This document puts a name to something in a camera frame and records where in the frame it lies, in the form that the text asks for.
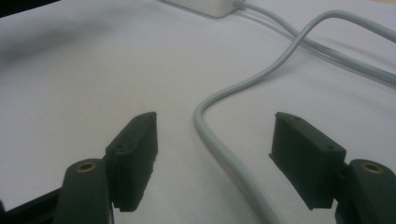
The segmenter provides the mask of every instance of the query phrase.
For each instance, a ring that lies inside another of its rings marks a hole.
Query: white power adapter
[[[211,17],[224,17],[237,10],[233,0],[165,0],[181,7],[186,7]]]

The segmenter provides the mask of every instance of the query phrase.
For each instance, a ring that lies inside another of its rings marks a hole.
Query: curved cable
[[[239,4],[242,4],[242,5],[239,5],[240,7],[251,9],[253,11],[261,13],[264,16],[269,17],[270,19],[272,19],[273,21],[275,21],[279,25],[281,25],[283,28],[285,28],[285,30],[288,31],[294,37],[296,37],[299,34],[299,32],[294,27],[292,27],[288,22],[283,20],[281,17],[276,15],[274,12],[267,10],[265,8],[262,8],[262,7],[257,7],[255,5],[252,5],[247,2],[243,2],[243,3],[239,3]],[[368,21],[366,19],[362,19],[362,21],[363,21],[363,23],[373,23],[372,21]],[[379,25],[379,26],[381,26],[379,30],[387,30],[387,34],[394,33],[387,27],[384,27],[382,25]],[[392,42],[395,42],[395,38],[392,37],[392,35],[382,35],[382,36]],[[314,49],[324,55],[327,55],[328,57],[335,59],[338,63],[340,63],[343,66],[349,67],[349,68],[351,68],[355,71],[358,71],[368,77],[372,77],[374,79],[378,79],[382,82],[396,86],[396,75],[395,74],[392,74],[388,71],[374,67],[368,63],[363,63],[359,60],[351,58],[337,50],[330,49],[330,48],[323,46],[309,38],[306,38],[303,41],[303,43],[306,44],[309,48]]]
[[[338,18],[350,21],[379,35],[382,35],[393,42],[396,40],[396,34],[393,31],[389,29],[382,29],[383,27],[381,25],[372,21],[364,20],[354,14],[338,10],[322,13],[305,26],[305,28],[297,35],[295,40],[290,44],[286,51],[269,67],[262,70],[259,74],[253,77],[210,95],[204,99],[194,111],[193,122],[198,134],[201,136],[203,142],[212,152],[216,160],[222,165],[222,168],[226,171],[226,173],[230,176],[230,178],[245,196],[247,202],[251,206],[260,223],[280,224],[276,213],[266,200],[267,197],[262,194],[259,187],[254,183],[254,180],[249,174],[247,168],[209,129],[204,120],[204,112],[215,102],[238,91],[253,86],[254,84],[263,80],[265,77],[272,74],[289,58],[289,56],[297,49],[300,43],[304,41],[305,37],[316,25],[329,18]]]

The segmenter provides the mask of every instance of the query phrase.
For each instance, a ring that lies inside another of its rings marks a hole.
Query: cable connector
[[[246,0],[233,0],[233,6],[239,8],[239,9],[246,9],[243,6],[245,2],[246,2]]]

